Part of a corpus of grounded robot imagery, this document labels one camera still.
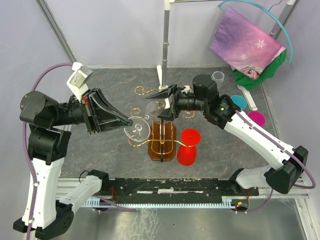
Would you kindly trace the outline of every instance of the green fabric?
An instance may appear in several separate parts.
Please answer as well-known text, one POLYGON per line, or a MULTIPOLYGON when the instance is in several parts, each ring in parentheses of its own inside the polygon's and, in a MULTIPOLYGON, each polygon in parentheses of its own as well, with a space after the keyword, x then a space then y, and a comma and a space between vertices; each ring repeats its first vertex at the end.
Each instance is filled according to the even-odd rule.
POLYGON ((278 67, 286 60, 287 49, 285 49, 279 56, 277 56, 266 68, 262 71, 257 80, 252 80, 250 77, 244 75, 238 70, 233 70, 235 75, 235 82, 239 86, 245 87, 248 91, 251 91, 259 84, 262 84, 266 79, 273 78, 278 67))

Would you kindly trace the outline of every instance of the white wall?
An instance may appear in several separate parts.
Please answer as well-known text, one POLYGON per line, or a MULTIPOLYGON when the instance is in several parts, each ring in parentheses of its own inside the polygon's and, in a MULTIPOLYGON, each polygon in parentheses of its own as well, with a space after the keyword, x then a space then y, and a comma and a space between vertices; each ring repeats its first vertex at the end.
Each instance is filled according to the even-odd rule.
MULTIPOLYGON (((3 1, 0 8, 0 233, 3 240, 18 240, 13 230, 27 204, 29 169, 22 147, 20 101, 46 68, 68 59, 34 0, 3 1)), ((39 90, 66 100, 70 67, 56 69, 39 90)))
MULTIPOLYGON (((168 66, 211 66, 223 61, 209 50, 223 10, 221 1, 171 6, 168 66)), ((279 0, 257 0, 269 8, 279 0)), ((163 0, 47 0, 78 61, 87 65, 155 67, 162 61, 163 0)), ((275 6, 278 16, 286 1, 275 6)), ((274 21, 246 3, 226 3, 270 32, 274 21)))
MULTIPOLYGON (((292 63, 284 63, 265 85, 283 140, 309 150, 307 168, 318 184, 309 195, 320 218, 319 9, 318 0, 300 1, 286 27, 293 43, 292 63)), ((305 174, 303 179, 309 182, 305 174)))

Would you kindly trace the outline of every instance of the pink fabric with snowflake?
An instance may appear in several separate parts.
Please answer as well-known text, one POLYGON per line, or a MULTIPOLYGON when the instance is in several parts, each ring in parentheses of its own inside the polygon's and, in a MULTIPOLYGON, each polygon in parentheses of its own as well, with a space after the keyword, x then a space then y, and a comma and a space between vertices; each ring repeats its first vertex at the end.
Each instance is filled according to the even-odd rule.
POLYGON ((231 7, 226 10, 214 36, 210 50, 253 80, 285 50, 231 7))

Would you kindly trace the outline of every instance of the blue hoop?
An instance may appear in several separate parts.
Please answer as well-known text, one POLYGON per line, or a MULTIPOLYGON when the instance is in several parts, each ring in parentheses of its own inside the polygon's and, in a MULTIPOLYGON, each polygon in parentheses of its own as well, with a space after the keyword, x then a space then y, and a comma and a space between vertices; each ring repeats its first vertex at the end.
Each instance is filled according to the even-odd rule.
POLYGON ((286 60, 289 64, 292 61, 293 55, 294 55, 294 49, 292 47, 292 43, 289 37, 289 34, 287 32, 287 30, 285 29, 285 27, 282 25, 282 23, 278 20, 278 18, 276 18, 275 15, 273 15, 270 11, 268 11, 266 8, 264 8, 263 6, 253 2, 253 1, 247 1, 247 0, 225 0, 223 2, 221 2, 218 7, 220 7, 222 10, 226 11, 221 5, 226 3, 226 2, 241 2, 241 3, 246 3, 246 4, 250 4, 253 5, 259 9, 261 9, 262 11, 264 11, 266 14, 268 14, 270 17, 273 18, 273 20, 275 20, 275 22, 280 26, 280 28, 282 29, 282 31, 284 32, 284 35, 286 36, 286 39, 289 43, 289 48, 290 48, 290 57, 289 60, 286 60))

